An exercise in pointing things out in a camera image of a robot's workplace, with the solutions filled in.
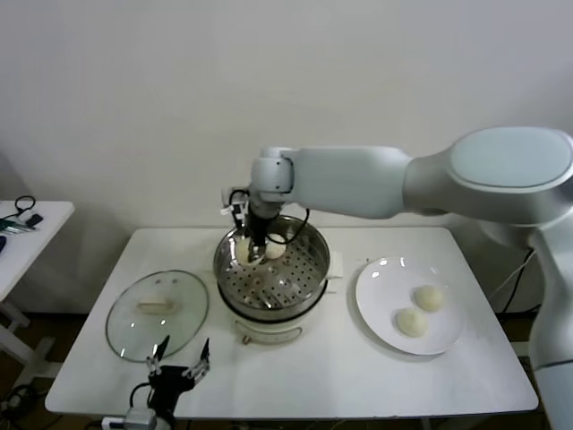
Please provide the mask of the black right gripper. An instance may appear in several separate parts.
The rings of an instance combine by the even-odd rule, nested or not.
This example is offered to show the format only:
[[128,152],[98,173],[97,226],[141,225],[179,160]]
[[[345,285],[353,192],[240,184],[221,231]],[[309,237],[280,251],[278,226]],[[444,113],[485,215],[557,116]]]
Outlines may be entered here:
[[265,218],[252,209],[247,213],[247,231],[252,245],[249,245],[249,264],[259,264],[265,257],[266,237],[273,218]]

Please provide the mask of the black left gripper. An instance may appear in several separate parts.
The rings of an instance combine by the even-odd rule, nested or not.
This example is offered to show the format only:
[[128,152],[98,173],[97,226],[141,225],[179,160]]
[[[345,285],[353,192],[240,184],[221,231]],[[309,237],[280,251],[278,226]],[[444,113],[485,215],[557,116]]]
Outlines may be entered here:
[[191,391],[196,384],[195,379],[202,379],[210,370],[210,339],[203,344],[199,361],[191,367],[179,365],[163,365],[160,362],[165,355],[170,336],[154,346],[153,355],[146,357],[150,387],[152,394],[149,406],[154,410],[175,410],[179,397]]

